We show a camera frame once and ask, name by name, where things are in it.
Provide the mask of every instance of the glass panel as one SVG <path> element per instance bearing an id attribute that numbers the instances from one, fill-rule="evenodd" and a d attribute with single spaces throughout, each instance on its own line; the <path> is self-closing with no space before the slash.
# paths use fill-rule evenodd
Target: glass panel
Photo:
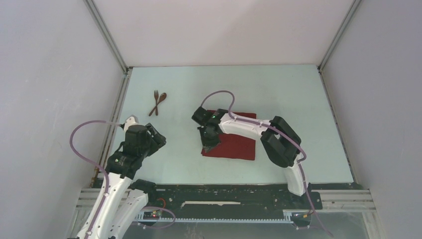
<path id="1" fill-rule="evenodd" d="M 320 213 L 336 239 L 369 239 L 361 213 Z M 319 226 L 315 217 L 311 226 Z M 297 231 L 291 224 L 175 223 L 163 230 L 131 226 L 123 239 L 330 239 L 323 230 Z"/>

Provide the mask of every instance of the fork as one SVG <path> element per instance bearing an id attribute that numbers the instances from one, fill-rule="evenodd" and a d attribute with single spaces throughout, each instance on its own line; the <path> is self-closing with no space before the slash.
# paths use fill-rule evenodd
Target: fork
<path id="1" fill-rule="evenodd" d="M 155 91 L 154 91 L 154 98 L 155 98 L 155 106 L 157 106 L 157 104 L 158 104 L 158 90 L 155 90 Z M 157 107 L 157 109 L 155 110 L 155 115 L 156 115 L 156 116 L 158 115 L 158 107 Z"/>

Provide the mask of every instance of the enclosure wall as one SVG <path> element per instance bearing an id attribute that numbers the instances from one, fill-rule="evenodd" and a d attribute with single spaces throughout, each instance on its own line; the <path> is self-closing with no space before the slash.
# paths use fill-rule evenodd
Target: enclosure wall
<path id="1" fill-rule="evenodd" d="M 422 2 L 363 1 L 323 75 L 389 239 L 420 238 Z"/>
<path id="2" fill-rule="evenodd" d="M 82 0 L 1 1 L 0 22 L 1 237 L 62 239 L 93 175 L 70 133 L 110 118 L 122 72 Z M 105 131 L 76 148 L 98 159 Z"/>

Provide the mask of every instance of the cable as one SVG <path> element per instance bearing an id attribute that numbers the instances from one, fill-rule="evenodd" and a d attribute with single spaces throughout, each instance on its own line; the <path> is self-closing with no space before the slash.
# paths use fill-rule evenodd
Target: cable
<path id="1" fill-rule="evenodd" d="M 85 123 L 82 123 L 82 124 L 80 124 L 80 125 L 78 125 L 73 131 L 72 131 L 72 133 L 70 134 L 70 139 L 69 139 L 69 144 L 70 144 L 70 148 L 72 149 L 72 151 L 77 155 L 77 156 L 79 156 L 81 159 L 83 159 L 84 161 L 86 161 L 86 162 L 88 162 L 88 163 L 90 163 L 90 164 L 92 164 L 92 165 L 94 165 L 95 167 L 97 167 L 100 171 L 101 171 L 101 173 L 103 173 L 104 174 L 104 179 L 105 179 L 105 190 L 104 190 L 104 194 L 103 194 L 103 197 L 101 198 L 101 201 L 100 201 L 100 204 L 99 204 L 99 206 L 98 206 L 98 208 L 97 208 L 97 210 L 95 211 L 95 213 L 94 213 L 94 216 L 93 216 L 93 218 L 92 218 L 92 220 L 91 220 L 91 223 L 90 223 L 90 225 L 88 226 L 88 232 L 91 232 L 92 231 L 92 228 L 93 228 L 93 226 L 94 226 L 94 223 L 95 223 L 95 221 L 97 220 L 97 217 L 98 217 L 98 214 L 100 213 L 100 211 L 101 211 L 101 208 L 103 207 L 103 204 L 104 204 L 104 201 L 106 200 L 106 194 L 108 193 L 108 187 L 109 187 L 109 178 L 108 178 L 108 174 L 107 174 L 107 172 L 106 172 L 106 170 L 101 166 L 101 165 L 99 165 L 98 163 L 96 163 L 95 161 L 93 161 L 93 160 L 90 160 L 90 159 L 88 159 L 88 158 L 86 158 L 85 156 L 83 156 L 82 154 L 80 154 L 76 149 L 75 149 L 75 146 L 73 145 L 73 137 L 75 136 L 75 133 L 76 133 L 76 131 L 78 131 L 81 127 L 83 127 L 83 126 L 85 126 L 85 125 L 87 125 L 87 124 L 90 124 L 90 123 L 105 123 L 105 124 L 111 124 L 111 125 L 114 125 L 114 126 L 119 126 L 119 125 L 121 125 L 121 124 L 119 124 L 119 123 L 114 123 L 114 122 L 109 122 L 109 121 L 105 121 L 105 120 L 91 120 L 91 121 L 87 121 L 87 122 L 85 122 Z M 163 211 L 166 211 L 166 212 L 168 212 L 168 213 L 170 213 L 172 216 L 173 216 L 173 221 L 169 224 L 169 225 L 166 225 L 166 226 L 164 226 L 164 227 L 151 227 L 151 228 L 154 228 L 154 229 L 162 229 L 162 228 L 167 228 L 167 227 L 169 227 L 169 226 L 171 226 L 172 224 L 174 224 L 174 222 L 176 221 L 176 216 L 174 215 L 174 213 L 173 212 L 171 212 L 170 210 L 168 210 L 168 209 L 164 209 L 164 208 L 158 208 L 158 207 L 145 207 L 145 208 L 157 208 L 157 209 L 159 209 L 159 210 L 163 210 Z M 85 239 L 88 239 L 88 237 L 89 237 L 89 235 L 88 234 L 85 234 Z"/>
<path id="2" fill-rule="evenodd" d="M 106 124 L 111 124 L 111 125 L 119 125 L 118 123 L 108 122 L 108 121 L 105 121 L 105 120 L 91 120 L 91 121 L 87 121 L 85 123 L 82 123 L 82 124 L 78 125 L 72 131 L 72 134 L 70 135 L 69 143 L 70 143 L 70 148 L 72 149 L 72 151 L 77 156 L 79 156 L 81 159 L 83 159 L 84 161 L 86 161 L 86 162 L 94 165 L 95 167 L 97 167 L 104 174 L 104 178 L 105 178 L 105 190 L 104 190 L 104 194 L 103 194 L 103 197 L 101 198 L 100 204 L 99 204 L 97 210 L 95 211 L 94 216 L 93 216 L 93 218 L 91 220 L 91 223 L 90 223 L 90 225 L 88 227 L 88 230 L 87 230 L 88 232 L 91 232 L 92 231 L 92 228 L 94 226 L 94 223 L 97 220 L 98 214 L 100 213 L 101 208 L 103 207 L 104 201 L 106 200 L 106 194 L 108 193 L 108 186 L 109 186 L 109 178 L 108 178 L 108 174 L 107 174 L 106 170 L 103 167 L 101 167 L 101 165 L 97 164 L 97 162 L 92 161 L 92 160 L 86 158 L 85 156 L 83 156 L 82 154 L 80 154 L 75 149 L 75 147 L 73 146 L 73 137 L 75 136 L 76 131 L 78 131 L 81 127 L 83 127 L 83 126 L 85 126 L 87 124 L 90 124 L 90 123 L 106 123 Z M 85 234 L 85 239 L 88 239 L 88 237 L 89 237 L 89 235 L 88 234 Z"/>
<path id="3" fill-rule="evenodd" d="M 252 124 L 255 124 L 255 125 L 260 125 L 258 122 L 255 122 L 255 121 L 252 121 L 252 120 L 248 120 L 248 119 L 244 119 L 244 118 L 236 118 L 235 116 L 233 116 L 233 114 L 232 114 L 232 111 L 231 111 L 231 108 L 233 107 L 233 105 L 234 105 L 234 94 L 232 93 L 232 92 L 230 92 L 230 91 L 226 91 L 226 90 L 221 90 L 221 91 L 216 91 L 216 92 L 213 92 L 213 93 L 211 93 L 211 94 L 209 94 L 207 97 L 205 97 L 205 99 L 202 101 L 202 103 L 201 103 L 201 107 L 204 105 L 204 103 L 205 103 L 205 101 L 209 98 L 209 97 L 211 97 L 211 96 L 213 96 L 213 95 L 215 95 L 215 94 L 218 94 L 218 93 L 229 93 L 230 95 L 231 95 L 231 97 L 232 97 L 232 101 L 231 101 L 231 104 L 230 104 L 230 106 L 228 107 L 228 115 L 230 116 L 230 118 L 232 118 L 232 119 L 234 119 L 234 120 L 238 120 L 238 121 L 243 121 L 243 122 L 246 122 L 246 123 L 252 123 Z M 301 162 L 302 161 L 304 161 L 305 159 L 306 159 L 306 157 L 307 157 L 307 155 L 306 155 L 306 153 L 305 153 L 305 151 L 294 141 L 294 140 L 292 140 L 290 137 L 288 137 L 285 133 L 283 133 L 283 132 L 281 132 L 280 130 L 278 130 L 278 129 L 276 129 L 275 127 L 272 127 L 271 125 L 268 125 L 268 124 L 262 124 L 262 126 L 264 126 L 264 127 L 266 127 L 266 128 L 269 128 L 269 129 L 271 129 L 271 130 L 273 130 L 273 131 L 275 131 L 276 133 L 278 133 L 280 136 L 282 136 L 282 137 L 284 137 L 285 139 L 287 139 L 287 141 L 289 141 L 294 147 L 296 147 L 298 150 L 299 150 L 299 152 L 300 153 L 302 153 L 302 155 L 303 155 L 303 157 L 301 158 L 301 159 L 298 159 L 298 166 L 299 166 L 299 170 L 300 170 L 300 172 L 301 172 L 301 175 L 302 175 L 302 178 L 303 178 L 303 185 L 304 185 L 304 187 L 305 187 L 305 193 L 306 193 L 306 196 L 307 196 L 307 198 L 308 198 L 308 201 L 309 201 L 309 204 L 311 205 L 311 209 L 312 209 L 312 211 L 313 211 L 313 214 L 315 214 L 315 217 L 316 217 L 316 219 L 318 219 L 318 221 L 319 221 L 319 223 L 320 223 L 320 225 L 321 225 L 321 228 L 330 236 L 330 237 L 334 237 L 334 235 L 325 227 L 325 225 L 324 225 L 324 223 L 322 223 L 322 221 L 321 221 L 321 219 L 319 218 L 319 215 L 318 215 L 318 213 L 316 212 L 316 210 L 315 210 L 315 206 L 314 206 L 314 204 L 313 204 L 313 202 L 312 202 L 312 199 L 311 199 L 311 196 L 310 196 L 310 194 L 309 194 L 309 191 L 308 191 L 308 186 L 306 185 L 306 180 L 305 180 L 305 172 L 304 172 L 304 170 L 303 170 L 303 167 L 302 167 L 302 165 L 301 165 Z"/>

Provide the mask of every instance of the metal frame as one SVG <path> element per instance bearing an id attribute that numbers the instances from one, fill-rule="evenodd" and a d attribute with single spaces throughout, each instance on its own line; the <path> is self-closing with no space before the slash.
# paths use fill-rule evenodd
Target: metal frame
<path id="1" fill-rule="evenodd" d="M 96 22 L 100 32 L 102 33 L 107 45 L 109 46 L 110 50 L 112 51 L 114 57 L 116 58 L 117 62 L 119 63 L 122 71 L 124 72 L 124 78 L 122 80 L 121 86 L 119 88 L 119 92 L 117 95 L 116 102 L 113 106 L 113 112 L 110 117 L 110 121 L 118 121 L 120 112 L 123 106 L 125 94 L 127 92 L 128 83 L 130 80 L 130 76 L 132 73 L 132 69 L 128 68 L 126 63 L 124 62 L 124 59 L 122 55 L 120 54 L 118 47 L 113 40 L 113 37 L 110 34 L 110 31 L 108 30 L 104 19 L 102 18 L 97 6 L 94 3 L 94 0 L 84 0 L 84 2 L 87 5 L 88 10 L 92 14 L 94 21 Z M 321 75 L 321 81 L 323 84 L 323 87 L 325 89 L 325 93 L 327 95 L 328 102 L 331 107 L 331 111 L 333 113 L 333 117 L 337 126 L 337 130 L 340 134 L 341 142 L 343 143 L 343 138 L 341 137 L 340 129 L 338 128 L 336 116 L 331 104 L 331 100 L 329 98 L 329 94 L 327 91 L 327 87 L 325 85 L 322 71 L 324 67 L 326 66 L 328 60 L 330 59 L 334 49 L 338 45 L 339 40 L 341 39 L 342 35 L 346 31 L 347 27 L 350 24 L 350 21 L 352 20 L 353 16 L 355 15 L 358 7 L 362 3 L 362 0 L 355 0 L 347 15 L 345 16 L 335 38 L 333 39 L 330 47 L 328 48 L 324 58 L 322 59 L 321 64 L 319 65 L 318 69 Z M 107 129 L 106 136 L 103 141 L 103 150 L 100 155 L 100 163 L 102 162 L 105 164 L 106 158 L 109 154 L 109 151 L 111 150 L 111 146 L 113 143 L 113 138 L 115 134 L 115 128 L 110 126 Z M 343 147 L 347 156 L 346 148 L 343 143 Z M 98 173 L 95 176 L 95 179 L 102 178 L 102 175 L 98 175 Z M 81 191 L 78 203 L 76 205 L 76 210 L 73 216 L 71 229 L 69 230 L 69 237 L 73 236 L 74 233 L 77 233 L 77 230 L 79 229 L 80 223 L 84 222 L 86 220 L 86 217 L 88 217 L 91 208 L 98 196 L 99 189 L 83 189 Z M 385 235 L 382 230 L 382 226 L 380 224 L 378 215 L 376 213 L 375 205 L 372 200 L 372 196 L 370 194 L 369 190 L 354 190 L 354 189 L 348 189 L 348 190 L 338 190 L 338 189 L 332 189 L 332 190 L 313 190 L 315 192 L 319 192 L 321 195 L 322 205 L 323 209 L 319 210 L 319 212 L 323 213 L 338 213 L 338 212 L 354 212 L 354 213 L 361 213 L 365 222 L 365 226 L 368 232 L 369 239 L 384 239 Z M 283 210 L 284 213 L 286 213 L 287 217 L 292 212 L 300 212 L 300 210 Z M 191 220 L 180 220 L 180 222 L 213 222 L 212 220 L 198 220 L 198 219 L 191 219 Z M 238 221 L 230 221 L 228 223 L 239 223 L 243 222 L 241 220 Z M 286 223 L 286 221 L 247 221 L 248 223 Z"/>
<path id="2" fill-rule="evenodd" d="M 369 239 L 384 239 L 385 236 L 380 228 L 378 215 L 369 190 L 313 190 L 319 192 L 322 200 L 320 213 L 361 213 Z M 69 236 L 74 236 L 79 227 L 84 223 L 90 213 L 100 189 L 87 188 L 81 191 L 76 205 L 76 211 L 72 221 L 72 229 Z M 129 190 L 126 191 L 120 205 L 123 205 Z M 291 223 L 292 213 L 307 212 L 307 210 L 283 210 L 284 219 L 279 220 L 212 220 L 212 219 L 176 219 L 181 223 Z M 141 220 L 143 213 L 140 212 L 134 222 Z M 170 222 L 171 218 L 161 218 L 161 222 Z"/>
<path id="3" fill-rule="evenodd" d="M 119 92 L 117 94 L 116 101 L 113 106 L 113 112 L 110 117 L 110 122 L 118 122 L 120 119 L 120 113 L 121 109 L 123 107 L 124 98 L 126 96 L 127 87 L 129 86 L 130 77 L 132 75 L 133 68 L 130 67 L 127 71 L 127 73 L 123 76 L 123 79 L 121 81 Z M 114 135 L 116 132 L 116 127 L 109 125 L 107 128 L 107 132 L 105 134 L 104 140 L 103 140 L 103 149 L 101 151 L 100 157 L 99 157 L 99 164 L 103 167 L 106 165 L 107 156 L 110 153 L 111 146 L 114 142 Z M 99 176 L 99 169 L 95 169 L 95 176 L 92 179 L 92 184 Z"/>
<path id="4" fill-rule="evenodd" d="M 97 24 L 98 29 L 100 30 L 101 34 L 104 37 L 105 42 L 109 46 L 111 52 L 113 53 L 114 57 L 116 58 L 117 62 L 119 63 L 121 70 L 123 73 L 127 73 L 128 67 L 123 60 L 121 53 L 118 50 L 118 47 L 111 36 L 110 31 L 108 30 L 106 23 L 104 22 L 103 17 L 100 14 L 100 11 L 97 8 L 97 5 L 94 3 L 94 0 L 84 0 L 85 4 L 87 5 L 88 10 L 90 11 L 92 17 L 94 18 L 95 23 Z"/>
<path id="5" fill-rule="evenodd" d="M 326 66 L 328 60 L 330 59 L 334 49 L 336 48 L 340 38 L 345 33 L 347 27 L 349 26 L 350 21 L 352 20 L 353 16 L 355 15 L 357 9 L 359 8 L 360 4 L 363 0 L 354 0 L 352 6 L 350 6 L 349 11 L 344 17 L 343 22 L 340 25 L 337 33 L 335 34 L 334 39 L 332 40 L 330 47 L 328 48 L 327 52 L 325 53 L 324 57 L 322 58 L 321 64 L 319 65 L 319 69 L 322 71 Z"/>

